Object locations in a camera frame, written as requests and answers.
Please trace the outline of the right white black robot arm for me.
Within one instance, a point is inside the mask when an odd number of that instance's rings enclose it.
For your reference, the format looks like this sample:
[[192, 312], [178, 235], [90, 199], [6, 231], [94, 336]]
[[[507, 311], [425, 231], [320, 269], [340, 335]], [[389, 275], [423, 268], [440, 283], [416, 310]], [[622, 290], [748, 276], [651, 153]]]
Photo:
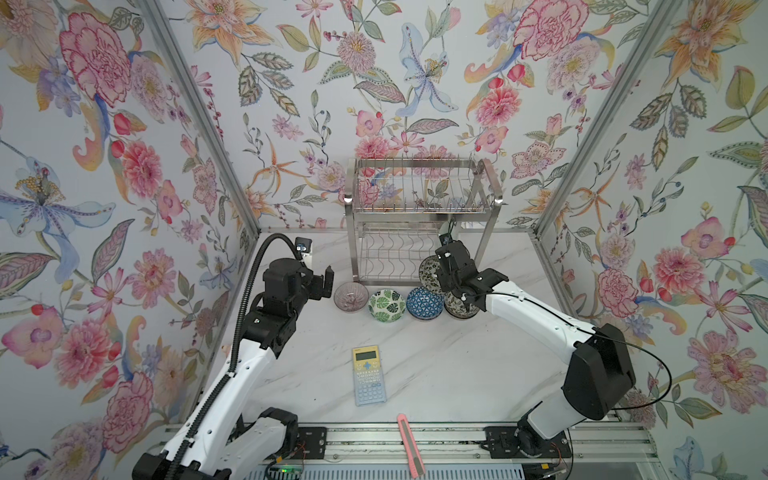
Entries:
[[529, 457], [585, 420], [601, 420], [635, 386], [629, 345], [620, 329], [595, 327], [527, 294], [501, 272], [477, 269], [463, 242], [444, 234], [435, 254], [440, 288], [527, 331], [553, 352], [567, 372], [560, 391], [539, 401], [517, 422], [514, 442]]

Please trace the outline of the pale green ceramic bowl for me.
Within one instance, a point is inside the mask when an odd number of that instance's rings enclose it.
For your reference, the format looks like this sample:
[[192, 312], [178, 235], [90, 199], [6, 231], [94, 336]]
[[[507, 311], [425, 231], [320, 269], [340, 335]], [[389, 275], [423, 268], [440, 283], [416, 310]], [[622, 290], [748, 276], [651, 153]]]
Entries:
[[450, 233], [453, 237], [453, 229], [455, 227], [455, 221], [453, 219], [450, 219], [446, 222], [444, 222], [438, 231], [438, 238], [441, 234]]

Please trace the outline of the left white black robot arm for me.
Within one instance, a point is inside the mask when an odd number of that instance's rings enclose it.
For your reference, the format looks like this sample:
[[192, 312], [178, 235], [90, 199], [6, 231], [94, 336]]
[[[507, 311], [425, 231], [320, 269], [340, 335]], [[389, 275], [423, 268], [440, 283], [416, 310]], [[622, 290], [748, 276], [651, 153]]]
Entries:
[[245, 479], [267, 459], [297, 448], [298, 418], [269, 407], [256, 420], [242, 414], [262, 376], [296, 331], [304, 306], [333, 293], [334, 271], [314, 273], [295, 258], [270, 263], [264, 292], [244, 295], [229, 359], [193, 414], [161, 453], [145, 453], [134, 479]]

